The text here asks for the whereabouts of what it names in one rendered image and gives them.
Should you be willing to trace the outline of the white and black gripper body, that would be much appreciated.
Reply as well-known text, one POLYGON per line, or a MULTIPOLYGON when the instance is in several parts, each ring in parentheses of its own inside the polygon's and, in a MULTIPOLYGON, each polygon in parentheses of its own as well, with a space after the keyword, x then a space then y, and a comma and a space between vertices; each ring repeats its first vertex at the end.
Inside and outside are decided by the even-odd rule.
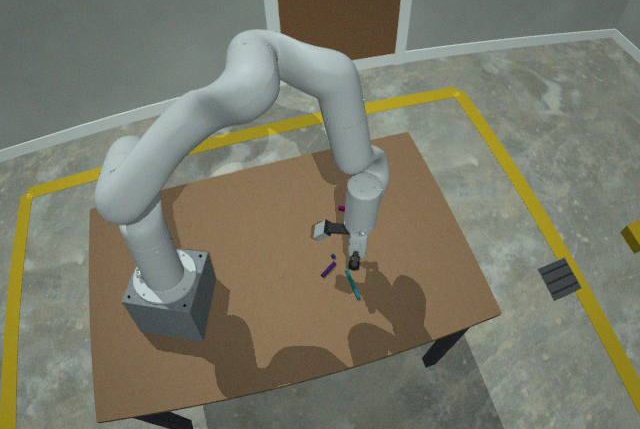
POLYGON ((362 237, 357 233, 349 232, 348 256, 351 257, 354 251, 358 251, 359 257, 361 259, 364 259, 366 256, 368 237, 369 237, 369 234, 368 236, 365 234, 365 236, 362 237))

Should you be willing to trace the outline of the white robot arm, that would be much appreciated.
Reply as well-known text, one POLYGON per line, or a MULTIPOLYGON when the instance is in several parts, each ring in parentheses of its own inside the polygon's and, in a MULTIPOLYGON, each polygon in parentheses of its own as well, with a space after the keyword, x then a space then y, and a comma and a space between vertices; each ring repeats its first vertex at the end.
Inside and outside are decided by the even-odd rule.
POLYGON ((374 230, 390 171, 385 152, 371 145, 355 64, 341 52, 279 32, 244 31, 229 44, 226 68, 216 81, 182 95, 142 138, 117 139, 105 157, 95 206, 104 220, 119 225, 137 266, 134 288, 143 300, 175 302, 197 277, 192 258, 175 247, 160 190, 210 135, 263 115, 279 95, 280 80, 318 99, 334 162, 341 172, 353 175, 347 183, 344 224, 326 219, 315 225, 313 238, 321 241, 331 233, 349 232, 364 236, 374 230))

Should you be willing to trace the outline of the turquoise rod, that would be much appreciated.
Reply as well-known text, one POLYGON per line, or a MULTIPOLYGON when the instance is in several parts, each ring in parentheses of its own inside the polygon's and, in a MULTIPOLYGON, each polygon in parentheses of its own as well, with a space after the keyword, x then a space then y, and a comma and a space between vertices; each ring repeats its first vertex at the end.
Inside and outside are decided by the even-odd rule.
POLYGON ((350 284, 351 284, 351 287, 352 287, 352 289, 353 289, 353 291, 354 291, 354 294, 355 294, 356 298, 357 298, 357 299, 360 299, 361 297, 360 297, 360 295, 359 295, 359 293, 358 293, 358 290, 357 290, 357 288, 356 288, 356 286, 355 286, 355 284, 354 284, 354 281, 353 281, 353 279, 352 279, 352 277, 351 277, 351 274, 350 274, 349 270, 345 270, 345 273, 346 273, 346 275, 347 275, 347 277, 348 277, 348 280, 349 280, 349 282, 350 282, 350 284))

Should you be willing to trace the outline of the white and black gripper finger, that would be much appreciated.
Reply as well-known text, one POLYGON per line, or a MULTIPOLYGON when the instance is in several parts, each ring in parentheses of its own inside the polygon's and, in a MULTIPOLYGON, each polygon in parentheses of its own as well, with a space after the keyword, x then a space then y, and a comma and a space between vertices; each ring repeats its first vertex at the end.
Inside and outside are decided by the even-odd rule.
POLYGON ((348 264, 348 269, 351 268, 351 270, 356 271, 356 270, 359 270, 359 267, 360 267, 360 258, 358 256, 358 251, 354 251, 354 254, 350 257, 350 261, 349 261, 349 264, 348 264), (353 260, 352 260, 352 257, 353 257, 353 260), (357 261, 357 259, 358 259, 358 261, 357 261), (354 268, 352 268, 352 267, 354 267, 354 268))

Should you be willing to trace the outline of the purple rod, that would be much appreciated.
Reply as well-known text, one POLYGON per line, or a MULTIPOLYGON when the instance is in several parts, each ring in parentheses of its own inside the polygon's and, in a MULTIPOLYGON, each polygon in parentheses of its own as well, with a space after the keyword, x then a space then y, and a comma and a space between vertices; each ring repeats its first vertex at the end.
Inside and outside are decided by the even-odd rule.
POLYGON ((330 270, 331 270, 335 265, 336 265, 336 263, 335 263, 335 262, 333 262, 333 263, 332 263, 332 264, 331 264, 331 265, 330 265, 330 266, 329 266, 329 267, 328 267, 328 268, 327 268, 327 269, 326 269, 326 270, 321 274, 321 276, 322 276, 322 277, 325 277, 325 276, 330 272, 330 270))

